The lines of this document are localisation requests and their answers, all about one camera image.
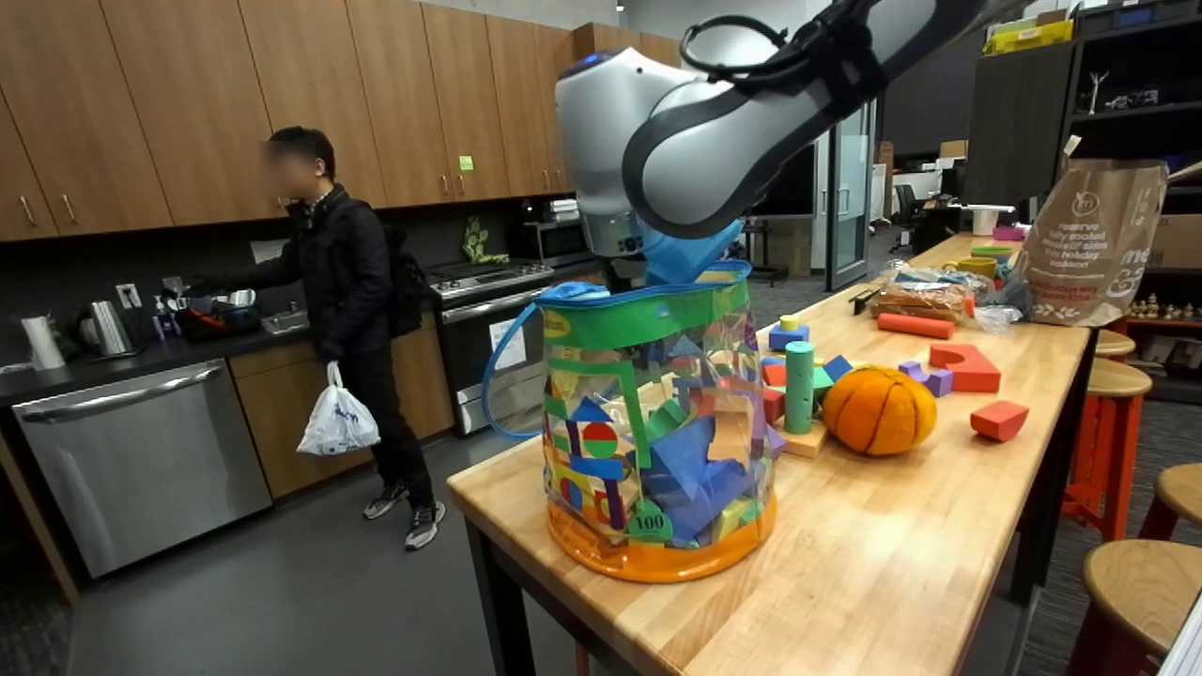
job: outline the jeans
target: jeans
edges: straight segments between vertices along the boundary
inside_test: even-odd
[[[344,390],[359,398],[379,425],[379,441],[370,448],[379,480],[386,487],[406,483],[413,507],[431,507],[436,497],[423,468],[423,454],[408,420],[400,415],[398,388],[391,379],[391,346],[344,354],[338,369]]]

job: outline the man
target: man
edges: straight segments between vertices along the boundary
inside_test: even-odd
[[[431,497],[421,441],[398,410],[391,379],[391,249],[379,217],[338,185],[335,141],[315,127],[281,127],[271,140],[313,141],[313,204],[292,204],[284,251],[254,265],[247,285],[304,285],[307,330],[323,359],[338,359],[340,381],[375,425],[370,448],[383,490],[364,507],[375,523],[408,498],[406,548],[415,550],[440,532],[446,507]]]

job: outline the orange pumpkin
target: orange pumpkin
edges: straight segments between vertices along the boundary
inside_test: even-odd
[[[828,388],[823,425],[855,454],[907,454],[936,429],[936,398],[896,369],[855,369]]]

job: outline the stainless steel dishwasher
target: stainless steel dishwasher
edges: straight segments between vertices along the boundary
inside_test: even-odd
[[[33,398],[15,415],[95,578],[271,507],[224,359]]]

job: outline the toy-filled jar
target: toy-filled jar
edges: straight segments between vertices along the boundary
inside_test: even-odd
[[[542,301],[550,540],[628,582],[684,582],[772,530],[746,280]]]

